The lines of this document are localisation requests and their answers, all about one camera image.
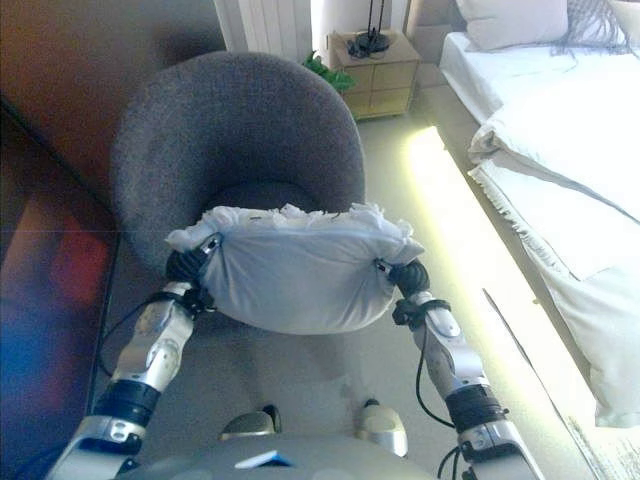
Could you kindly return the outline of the left robot hand black silver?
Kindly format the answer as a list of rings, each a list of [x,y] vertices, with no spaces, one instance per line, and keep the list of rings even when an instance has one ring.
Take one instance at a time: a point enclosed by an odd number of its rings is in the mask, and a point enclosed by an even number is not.
[[[206,290],[204,276],[222,241],[223,237],[215,233],[191,250],[185,252],[173,250],[166,262],[166,279],[170,282],[189,283],[195,288]]]

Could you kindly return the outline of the right robot hand black silver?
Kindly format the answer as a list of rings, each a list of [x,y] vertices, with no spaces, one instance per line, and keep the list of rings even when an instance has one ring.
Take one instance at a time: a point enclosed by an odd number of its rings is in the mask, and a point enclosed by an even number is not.
[[[414,259],[406,265],[390,264],[378,259],[375,265],[386,275],[389,282],[399,289],[405,299],[430,288],[427,270],[419,259]]]

